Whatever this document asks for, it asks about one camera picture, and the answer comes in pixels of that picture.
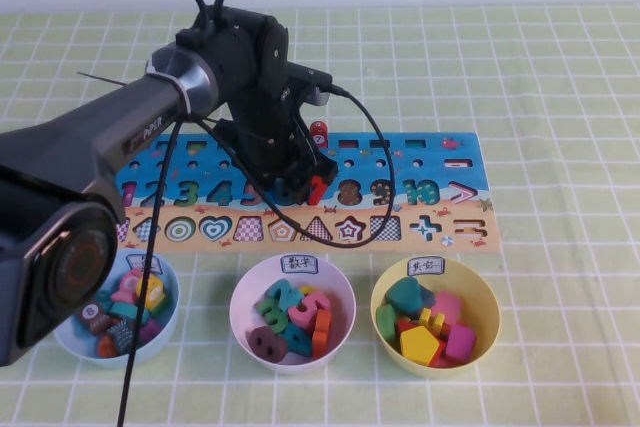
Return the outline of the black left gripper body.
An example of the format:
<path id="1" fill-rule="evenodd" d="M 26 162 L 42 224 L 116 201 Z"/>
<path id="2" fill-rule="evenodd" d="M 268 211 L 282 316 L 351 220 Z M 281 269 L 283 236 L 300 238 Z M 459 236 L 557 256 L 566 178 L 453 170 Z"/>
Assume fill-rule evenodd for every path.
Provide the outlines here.
<path id="1" fill-rule="evenodd" d="M 249 89 L 229 99 L 231 119 L 215 127 L 240 163 L 262 183 L 278 178 L 305 183 L 319 166 L 315 148 L 294 112 L 294 100 L 289 89 L 276 96 Z"/>

